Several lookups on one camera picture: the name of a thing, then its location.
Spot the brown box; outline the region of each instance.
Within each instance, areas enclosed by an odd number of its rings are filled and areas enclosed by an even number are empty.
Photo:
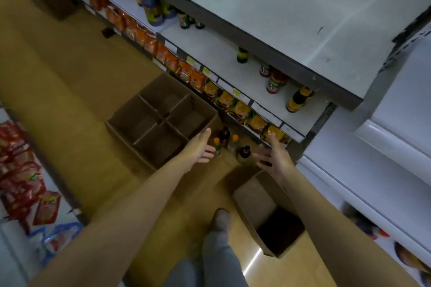
[[[167,74],[149,83],[106,122],[109,131],[152,170],[175,157],[197,133],[220,125],[217,110]]]
[[[288,194],[264,171],[241,185],[233,197],[245,226],[267,256],[280,259],[305,231]]]

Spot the gray pants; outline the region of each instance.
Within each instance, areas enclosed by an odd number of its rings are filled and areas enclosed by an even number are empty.
[[[202,247],[202,261],[181,260],[163,287],[248,287],[240,262],[225,232],[211,231]]]

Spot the foot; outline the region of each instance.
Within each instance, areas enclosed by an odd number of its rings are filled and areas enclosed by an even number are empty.
[[[229,233],[231,229],[231,215],[225,209],[217,209],[211,220],[211,230]]]

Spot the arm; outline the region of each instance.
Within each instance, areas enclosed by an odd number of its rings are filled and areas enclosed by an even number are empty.
[[[181,177],[215,151],[211,130],[194,137],[175,158],[116,207],[89,224],[29,287],[116,287],[160,216]]]
[[[272,164],[258,166],[288,192],[338,287],[417,287],[402,267],[314,188],[273,136],[271,145],[272,149],[260,148],[253,156]]]

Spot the yellow floor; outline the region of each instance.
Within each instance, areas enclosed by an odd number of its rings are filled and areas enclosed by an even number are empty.
[[[120,37],[105,39],[100,20],[79,9],[58,23],[29,0],[0,0],[0,98],[22,119],[90,218],[149,175],[107,133],[103,122],[160,69]],[[230,244],[246,268],[258,250],[230,197],[246,177],[227,157],[184,177],[131,266],[133,281],[157,286],[200,242],[219,207],[232,214]],[[308,235],[283,259],[259,255],[250,286],[335,286]]]

